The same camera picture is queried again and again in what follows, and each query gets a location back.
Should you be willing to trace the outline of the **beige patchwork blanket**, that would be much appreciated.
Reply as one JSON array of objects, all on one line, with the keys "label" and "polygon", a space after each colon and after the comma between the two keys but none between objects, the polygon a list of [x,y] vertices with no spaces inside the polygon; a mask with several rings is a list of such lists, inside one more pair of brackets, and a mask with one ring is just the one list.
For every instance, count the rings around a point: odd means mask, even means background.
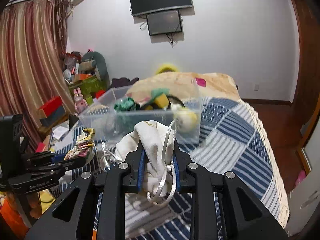
[{"label": "beige patchwork blanket", "polygon": [[126,94],[135,101],[142,102],[151,98],[154,89],[160,88],[168,89],[169,94],[181,100],[205,96],[240,100],[233,78],[221,73],[161,73],[137,81]]}]

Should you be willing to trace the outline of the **clear plastic storage box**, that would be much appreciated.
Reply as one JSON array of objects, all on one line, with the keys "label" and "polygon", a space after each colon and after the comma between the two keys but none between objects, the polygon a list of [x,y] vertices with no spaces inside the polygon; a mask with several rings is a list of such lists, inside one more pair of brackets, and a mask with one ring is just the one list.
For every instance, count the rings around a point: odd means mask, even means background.
[{"label": "clear plastic storage box", "polygon": [[[141,121],[157,121],[169,126],[174,120],[174,111],[163,109],[152,109],[151,98],[136,103],[135,111],[116,112],[114,104],[121,98],[130,97],[126,93],[132,86],[111,88],[96,102],[90,105],[80,115],[79,119],[84,128],[95,129],[95,137],[104,141],[119,141],[124,135],[133,131],[134,126]],[[185,107],[194,111],[199,118],[195,129],[189,133],[179,132],[176,138],[180,144],[197,143],[200,138],[200,119],[202,112],[202,100],[190,98],[181,100]]]}]

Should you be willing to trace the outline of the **green storage box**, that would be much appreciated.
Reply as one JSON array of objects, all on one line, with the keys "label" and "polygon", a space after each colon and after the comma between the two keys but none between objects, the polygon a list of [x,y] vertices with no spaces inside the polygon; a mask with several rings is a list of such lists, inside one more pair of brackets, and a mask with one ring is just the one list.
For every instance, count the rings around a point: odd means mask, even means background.
[{"label": "green storage box", "polygon": [[85,80],[77,81],[76,83],[69,84],[68,89],[71,93],[71,96],[74,95],[73,90],[80,88],[81,94],[84,97],[91,96],[92,93],[96,93],[100,90],[106,91],[108,83],[106,81],[100,81],[96,76],[91,76]]}]

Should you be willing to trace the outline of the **white drawstring pouch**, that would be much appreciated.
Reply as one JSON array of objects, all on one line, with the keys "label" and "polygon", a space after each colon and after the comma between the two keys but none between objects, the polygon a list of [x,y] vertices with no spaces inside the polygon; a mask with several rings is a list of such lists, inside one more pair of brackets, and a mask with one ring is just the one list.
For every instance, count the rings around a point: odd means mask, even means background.
[{"label": "white drawstring pouch", "polygon": [[151,204],[166,206],[177,190],[177,168],[173,158],[177,123],[177,119],[169,126],[153,120],[141,121],[135,125],[133,132],[116,144],[114,152],[108,149],[109,142],[103,142],[103,156],[100,158],[102,167],[109,170],[112,165],[124,162],[141,143],[148,161],[143,165],[143,190]]}]

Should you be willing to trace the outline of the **brown wooden door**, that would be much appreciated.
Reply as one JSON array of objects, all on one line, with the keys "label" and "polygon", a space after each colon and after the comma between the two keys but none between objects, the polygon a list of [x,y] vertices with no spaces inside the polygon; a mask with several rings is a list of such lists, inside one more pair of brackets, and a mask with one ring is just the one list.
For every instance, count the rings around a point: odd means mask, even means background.
[{"label": "brown wooden door", "polygon": [[293,100],[300,124],[313,115],[319,97],[319,23],[306,0],[291,0],[299,37],[299,71]]}]

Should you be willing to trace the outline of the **striped brown curtain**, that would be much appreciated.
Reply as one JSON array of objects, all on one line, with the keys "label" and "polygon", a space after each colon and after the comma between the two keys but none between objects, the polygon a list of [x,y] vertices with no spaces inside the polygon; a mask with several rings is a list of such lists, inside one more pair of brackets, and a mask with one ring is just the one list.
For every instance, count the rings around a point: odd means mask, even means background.
[{"label": "striped brown curtain", "polygon": [[63,77],[69,0],[31,0],[1,13],[1,115],[23,115],[23,135],[37,148],[37,109],[60,96],[66,111],[73,99]]}]

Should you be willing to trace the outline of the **green yellow sponge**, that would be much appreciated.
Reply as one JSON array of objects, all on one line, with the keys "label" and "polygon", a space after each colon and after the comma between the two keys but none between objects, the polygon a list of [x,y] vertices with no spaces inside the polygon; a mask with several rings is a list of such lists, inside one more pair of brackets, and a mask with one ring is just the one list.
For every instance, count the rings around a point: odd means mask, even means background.
[{"label": "green yellow sponge", "polygon": [[166,110],[170,101],[168,99],[169,89],[167,88],[156,88],[151,91],[151,107],[152,109],[163,109]]}]

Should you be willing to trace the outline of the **grey green plush toy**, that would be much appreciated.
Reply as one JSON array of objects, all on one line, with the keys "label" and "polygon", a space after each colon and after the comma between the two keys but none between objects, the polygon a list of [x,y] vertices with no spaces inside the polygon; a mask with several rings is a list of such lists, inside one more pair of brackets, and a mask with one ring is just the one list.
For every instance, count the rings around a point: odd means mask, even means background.
[{"label": "grey green plush toy", "polygon": [[107,64],[102,54],[96,51],[85,53],[79,63],[79,74],[91,74],[102,81],[105,85],[110,85],[110,78],[107,71]]}]

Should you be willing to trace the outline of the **small wall monitor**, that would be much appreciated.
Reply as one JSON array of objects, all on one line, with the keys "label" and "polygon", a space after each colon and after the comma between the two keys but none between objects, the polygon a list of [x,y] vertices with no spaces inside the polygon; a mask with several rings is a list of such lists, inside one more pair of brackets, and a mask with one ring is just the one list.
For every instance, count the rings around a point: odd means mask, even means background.
[{"label": "small wall monitor", "polygon": [[146,16],[150,36],[182,32],[179,10],[155,12]]}]

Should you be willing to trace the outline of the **blue patterned tablecloth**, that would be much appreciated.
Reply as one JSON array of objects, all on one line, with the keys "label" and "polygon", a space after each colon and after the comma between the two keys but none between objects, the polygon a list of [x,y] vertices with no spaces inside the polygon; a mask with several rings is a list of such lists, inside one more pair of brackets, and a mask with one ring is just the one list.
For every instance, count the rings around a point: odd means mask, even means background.
[{"label": "blue patterned tablecloth", "polygon": [[[257,112],[243,101],[205,97],[200,138],[180,149],[210,172],[235,173],[260,199],[281,226],[290,215],[287,194],[276,158]],[[175,194],[163,207],[144,196],[125,196],[127,239],[188,239],[191,195]]]}]

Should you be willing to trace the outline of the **yellow white plush ball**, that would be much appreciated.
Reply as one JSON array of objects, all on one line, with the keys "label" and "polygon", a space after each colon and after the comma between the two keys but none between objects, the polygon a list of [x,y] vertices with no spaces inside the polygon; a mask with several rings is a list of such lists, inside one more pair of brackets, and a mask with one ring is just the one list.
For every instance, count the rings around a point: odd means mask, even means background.
[{"label": "yellow white plush ball", "polygon": [[174,111],[174,118],[177,120],[178,131],[182,133],[191,132],[199,122],[198,115],[187,107],[181,107]]}]

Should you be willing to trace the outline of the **red plush item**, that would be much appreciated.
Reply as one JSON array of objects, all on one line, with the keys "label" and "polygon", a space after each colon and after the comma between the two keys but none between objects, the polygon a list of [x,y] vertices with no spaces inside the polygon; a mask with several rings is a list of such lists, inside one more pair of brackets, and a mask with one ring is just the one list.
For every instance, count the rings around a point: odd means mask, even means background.
[{"label": "red plush item", "polygon": [[98,99],[104,94],[105,94],[104,90],[99,90],[99,91],[95,92],[95,98]]}]

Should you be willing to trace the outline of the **red box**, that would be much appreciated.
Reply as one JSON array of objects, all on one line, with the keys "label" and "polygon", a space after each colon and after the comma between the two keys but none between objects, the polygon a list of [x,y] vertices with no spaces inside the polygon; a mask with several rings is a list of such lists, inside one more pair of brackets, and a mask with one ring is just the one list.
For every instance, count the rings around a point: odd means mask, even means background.
[{"label": "red box", "polygon": [[62,99],[60,96],[51,98],[36,111],[37,116],[40,119],[45,119],[55,112],[60,106],[62,106]]}]

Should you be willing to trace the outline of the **pink rabbit figurine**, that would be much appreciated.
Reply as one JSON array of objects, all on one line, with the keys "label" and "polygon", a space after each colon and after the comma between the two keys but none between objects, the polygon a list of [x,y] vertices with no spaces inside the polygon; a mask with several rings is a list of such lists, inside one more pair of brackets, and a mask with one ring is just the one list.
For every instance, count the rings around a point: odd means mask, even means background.
[{"label": "pink rabbit figurine", "polygon": [[82,95],[81,89],[79,87],[77,89],[73,89],[73,93],[74,93],[75,110],[78,114],[81,114],[88,107],[88,103],[84,99],[84,96]]}]

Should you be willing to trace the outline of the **floral fabric scrunchie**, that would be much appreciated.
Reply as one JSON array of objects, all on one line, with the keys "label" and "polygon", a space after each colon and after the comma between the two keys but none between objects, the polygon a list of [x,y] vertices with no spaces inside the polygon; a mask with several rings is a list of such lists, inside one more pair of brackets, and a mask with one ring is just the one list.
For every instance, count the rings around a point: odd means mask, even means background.
[{"label": "floral fabric scrunchie", "polygon": [[82,133],[77,137],[74,147],[65,155],[64,160],[81,157],[84,158],[86,160],[86,164],[88,164],[94,156],[94,135],[95,130],[93,128],[83,129]]}]

